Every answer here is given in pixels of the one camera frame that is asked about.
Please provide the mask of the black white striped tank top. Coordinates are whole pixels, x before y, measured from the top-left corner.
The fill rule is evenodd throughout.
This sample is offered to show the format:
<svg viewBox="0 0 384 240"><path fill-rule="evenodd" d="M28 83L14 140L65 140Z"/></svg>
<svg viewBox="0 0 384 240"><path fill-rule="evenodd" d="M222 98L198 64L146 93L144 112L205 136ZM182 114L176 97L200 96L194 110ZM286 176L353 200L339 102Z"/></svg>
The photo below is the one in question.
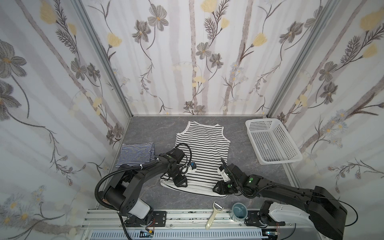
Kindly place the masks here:
<svg viewBox="0 0 384 240"><path fill-rule="evenodd" d="M219 124L209 126L189 121L187 127L176 135L175 146L186 154L181 165L188 163L189 153L192 153L191 162L197 167L195 170L188 169L187 187L176 187L168 175L164 175L160 180L161 186L184 193L226 198L227 195L215 193L213 189L223 180L218 170L222 160L228 160L230 143L231 141L224 136L223 126Z"/></svg>

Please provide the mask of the blue white striped tank top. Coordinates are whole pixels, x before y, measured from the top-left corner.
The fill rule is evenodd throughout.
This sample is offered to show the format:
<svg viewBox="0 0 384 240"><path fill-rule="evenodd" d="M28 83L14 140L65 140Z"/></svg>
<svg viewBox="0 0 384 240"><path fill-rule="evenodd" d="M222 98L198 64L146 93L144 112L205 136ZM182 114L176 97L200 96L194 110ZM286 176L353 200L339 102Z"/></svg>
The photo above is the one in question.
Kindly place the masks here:
<svg viewBox="0 0 384 240"><path fill-rule="evenodd" d="M143 144L122 144L116 163L116 169L121 165L139 166L155 159L155 144L153 142Z"/></svg>

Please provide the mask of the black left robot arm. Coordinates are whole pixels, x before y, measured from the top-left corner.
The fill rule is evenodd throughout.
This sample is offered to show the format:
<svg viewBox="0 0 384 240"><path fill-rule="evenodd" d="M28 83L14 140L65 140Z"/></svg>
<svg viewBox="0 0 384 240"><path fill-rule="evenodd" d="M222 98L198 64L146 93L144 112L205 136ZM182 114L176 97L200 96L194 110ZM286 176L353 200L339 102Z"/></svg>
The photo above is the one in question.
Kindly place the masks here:
<svg viewBox="0 0 384 240"><path fill-rule="evenodd" d="M95 187L95 198L105 208L117 211L120 217L135 217L135 223L148 226L154 222L153 208L139 196L145 182L160 174L166 174L177 188L186 188L186 171L192 163L192 154L186 165L181 162L185 153L179 148L160 154L143 165L121 165L103 177Z"/></svg>

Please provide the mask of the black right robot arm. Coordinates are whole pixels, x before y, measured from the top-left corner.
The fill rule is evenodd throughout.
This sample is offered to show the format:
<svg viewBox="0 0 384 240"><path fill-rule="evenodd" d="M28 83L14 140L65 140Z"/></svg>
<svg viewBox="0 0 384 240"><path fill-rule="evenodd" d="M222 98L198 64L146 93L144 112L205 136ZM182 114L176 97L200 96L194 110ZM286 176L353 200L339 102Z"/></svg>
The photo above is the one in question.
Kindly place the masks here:
<svg viewBox="0 0 384 240"><path fill-rule="evenodd" d="M258 175L246 175L236 165L223 163L217 172L223 179L213 187L220 195L241 194L248 199L268 198L300 209L315 229L333 240L342 240L348 211L323 187L294 188Z"/></svg>

